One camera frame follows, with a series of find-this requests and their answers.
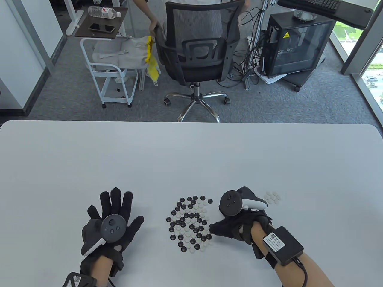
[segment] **vr controller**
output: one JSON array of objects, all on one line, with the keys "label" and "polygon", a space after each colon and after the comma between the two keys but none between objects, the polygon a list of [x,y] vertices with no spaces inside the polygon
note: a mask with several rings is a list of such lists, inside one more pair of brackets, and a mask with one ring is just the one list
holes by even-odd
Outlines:
[{"label": "vr controller", "polygon": [[89,220],[84,227],[86,241],[81,248],[81,255],[88,256],[100,245],[120,240],[125,234],[126,226],[127,222],[118,214],[111,214],[103,221],[101,219]]},{"label": "vr controller", "polygon": [[242,209],[264,210],[267,206],[266,201],[256,197],[246,186],[241,187],[237,191],[229,190],[225,192],[219,202],[219,208],[226,216],[237,215]]}]

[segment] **black glove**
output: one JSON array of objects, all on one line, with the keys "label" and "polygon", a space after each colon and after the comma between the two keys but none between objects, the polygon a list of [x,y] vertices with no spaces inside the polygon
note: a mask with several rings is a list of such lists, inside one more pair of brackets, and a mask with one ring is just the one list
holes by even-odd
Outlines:
[{"label": "black glove", "polygon": [[264,210],[241,210],[240,213],[235,216],[225,216],[223,220],[210,224],[210,232],[218,236],[245,241],[251,245],[254,243],[251,237],[251,228],[253,227],[254,221],[258,221],[264,232],[269,234],[274,230],[270,225],[271,220]]},{"label": "black glove", "polygon": [[[128,223],[130,217],[130,211],[132,207],[133,194],[129,191],[124,193],[123,202],[121,205],[121,191],[118,188],[113,188],[109,193],[107,191],[100,194],[102,216],[99,215],[95,206],[91,205],[88,208],[88,215],[91,219],[103,220],[111,214],[121,215]],[[88,255],[81,262],[81,274],[90,275],[90,269],[93,263],[101,256],[105,256],[114,261],[113,267],[110,272],[110,276],[114,277],[117,271],[122,270],[124,264],[122,262],[122,252],[127,248],[129,243],[133,240],[135,234],[144,222],[143,216],[136,217],[132,223],[126,228],[123,237],[114,243],[105,243],[100,245],[94,252]],[[82,230],[83,241],[86,241],[85,226]]]}]

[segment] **chrome chair leg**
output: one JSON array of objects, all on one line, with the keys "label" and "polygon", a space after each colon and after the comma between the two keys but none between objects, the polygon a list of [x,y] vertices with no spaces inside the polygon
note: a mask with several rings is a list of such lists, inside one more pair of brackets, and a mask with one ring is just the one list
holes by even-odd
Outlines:
[{"label": "chrome chair leg", "polygon": [[190,109],[192,108],[192,106],[194,106],[194,104],[195,104],[195,101],[191,101],[190,104],[187,105],[187,107],[178,116],[177,122],[182,122],[183,121],[183,119],[185,118],[186,114],[190,111]]},{"label": "chrome chair leg", "polygon": [[203,105],[203,107],[207,109],[213,115],[213,117],[215,117],[216,122],[221,122],[221,120],[219,119],[219,115],[208,104],[206,104],[205,101],[201,100],[200,104]]},{"label": "chrome chair leg", "polygon": [[192,98],[190,95],[187,95],[187,94],[169,93],[166,96],[164,96],[164,100],[167,99],[168,97],[177,97],[177,98],[186,98],[186,99]]},{"label": "chrome chair leg", "polygon": [[205,98],[212,98],[212,97],[219,97],[219,96],[227,97],[228,95],[224,92],[214,92],[214,93],[205,94],[203,95],[202,98],[205,99]]}]

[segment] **wheel caster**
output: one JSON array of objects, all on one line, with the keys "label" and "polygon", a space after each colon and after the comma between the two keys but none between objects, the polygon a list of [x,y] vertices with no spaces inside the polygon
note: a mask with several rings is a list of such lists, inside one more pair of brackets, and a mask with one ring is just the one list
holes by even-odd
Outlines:
[{"label": "wheel caster", "polygon": [[164,105],[165,106],[170,106],[171,102],[168,98],[164,99]]},{"label": "wheel caster", "polygon": [[230,104],[230,99],[228,97],[225,97],[225,99],[223,100],[223,103]]}]

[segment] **chair base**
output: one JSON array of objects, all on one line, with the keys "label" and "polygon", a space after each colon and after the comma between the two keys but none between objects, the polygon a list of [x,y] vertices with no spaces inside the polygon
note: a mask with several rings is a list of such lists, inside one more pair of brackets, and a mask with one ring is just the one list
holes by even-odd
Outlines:
[{"label": "chair base", "polygon": [[178,116],[177,122],[182,122],[187,113],[191,110],[191,108],[195,104],[201,104],[205,109],[209,111],[209,113],[215,118],[216,122],[221,122],[219,115],[204,101],[206,98],[213,98],[213,97],[218,97],[222,96],[224,97],[224,104],[230,104],[230,99],[228,95],[224,92],[213,92],[209,94],[201,94],[200,93],[200,86],[201,84],[196,82],[191,87],[194,87],[194,93],[191,95],[186,95],[186,94],[180,94],[180,93],[169,93],[164,97],[164,104],[166,106],[170,105],[170,100],[168,97],[176,97],[176,98],[185,98],[190,100],[190,104],[188,104],[185,109],[180,113]]}]

